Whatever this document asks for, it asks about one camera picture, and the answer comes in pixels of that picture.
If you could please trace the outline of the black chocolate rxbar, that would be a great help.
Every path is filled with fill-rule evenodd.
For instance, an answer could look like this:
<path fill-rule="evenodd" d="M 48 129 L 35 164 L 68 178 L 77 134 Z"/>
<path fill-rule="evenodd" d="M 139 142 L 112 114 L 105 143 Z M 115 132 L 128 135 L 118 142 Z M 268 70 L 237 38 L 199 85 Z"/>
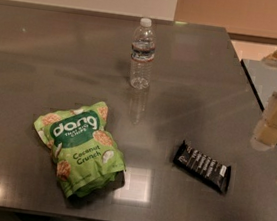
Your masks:
<path fill-rule="evenodd" d="M 218 193 L 226 194 L 229 188 L 230 166 L 203 154 L 183 141 L 174 155 L 173 163 L 198 178 Z"/>

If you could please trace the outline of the clear plastic water bottle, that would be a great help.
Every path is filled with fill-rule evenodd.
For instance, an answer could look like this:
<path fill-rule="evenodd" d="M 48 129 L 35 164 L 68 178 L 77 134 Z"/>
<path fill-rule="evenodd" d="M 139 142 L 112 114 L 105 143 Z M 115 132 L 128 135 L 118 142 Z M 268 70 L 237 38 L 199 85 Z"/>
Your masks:
<path fill-rule="evenodd" d="M 135 89 L 146 89 L 150 85 L 154 62 L 156 34 L 150 18 L 142 18 L 134 31 L 131 44 L 130 84 Z"/>

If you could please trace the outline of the green coconut chips bag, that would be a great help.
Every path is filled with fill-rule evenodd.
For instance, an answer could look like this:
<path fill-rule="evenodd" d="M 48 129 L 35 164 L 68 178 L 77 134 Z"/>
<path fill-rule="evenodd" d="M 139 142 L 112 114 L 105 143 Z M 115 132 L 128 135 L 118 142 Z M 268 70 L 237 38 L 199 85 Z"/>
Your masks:
<path fill-rule="evenodd" d="M 51 151 L 65 196 L 87 196 L 113 182 L 125 170 L 124 156 L 105 130 L 105 102 L 39 116 L 34 127 Z"/>

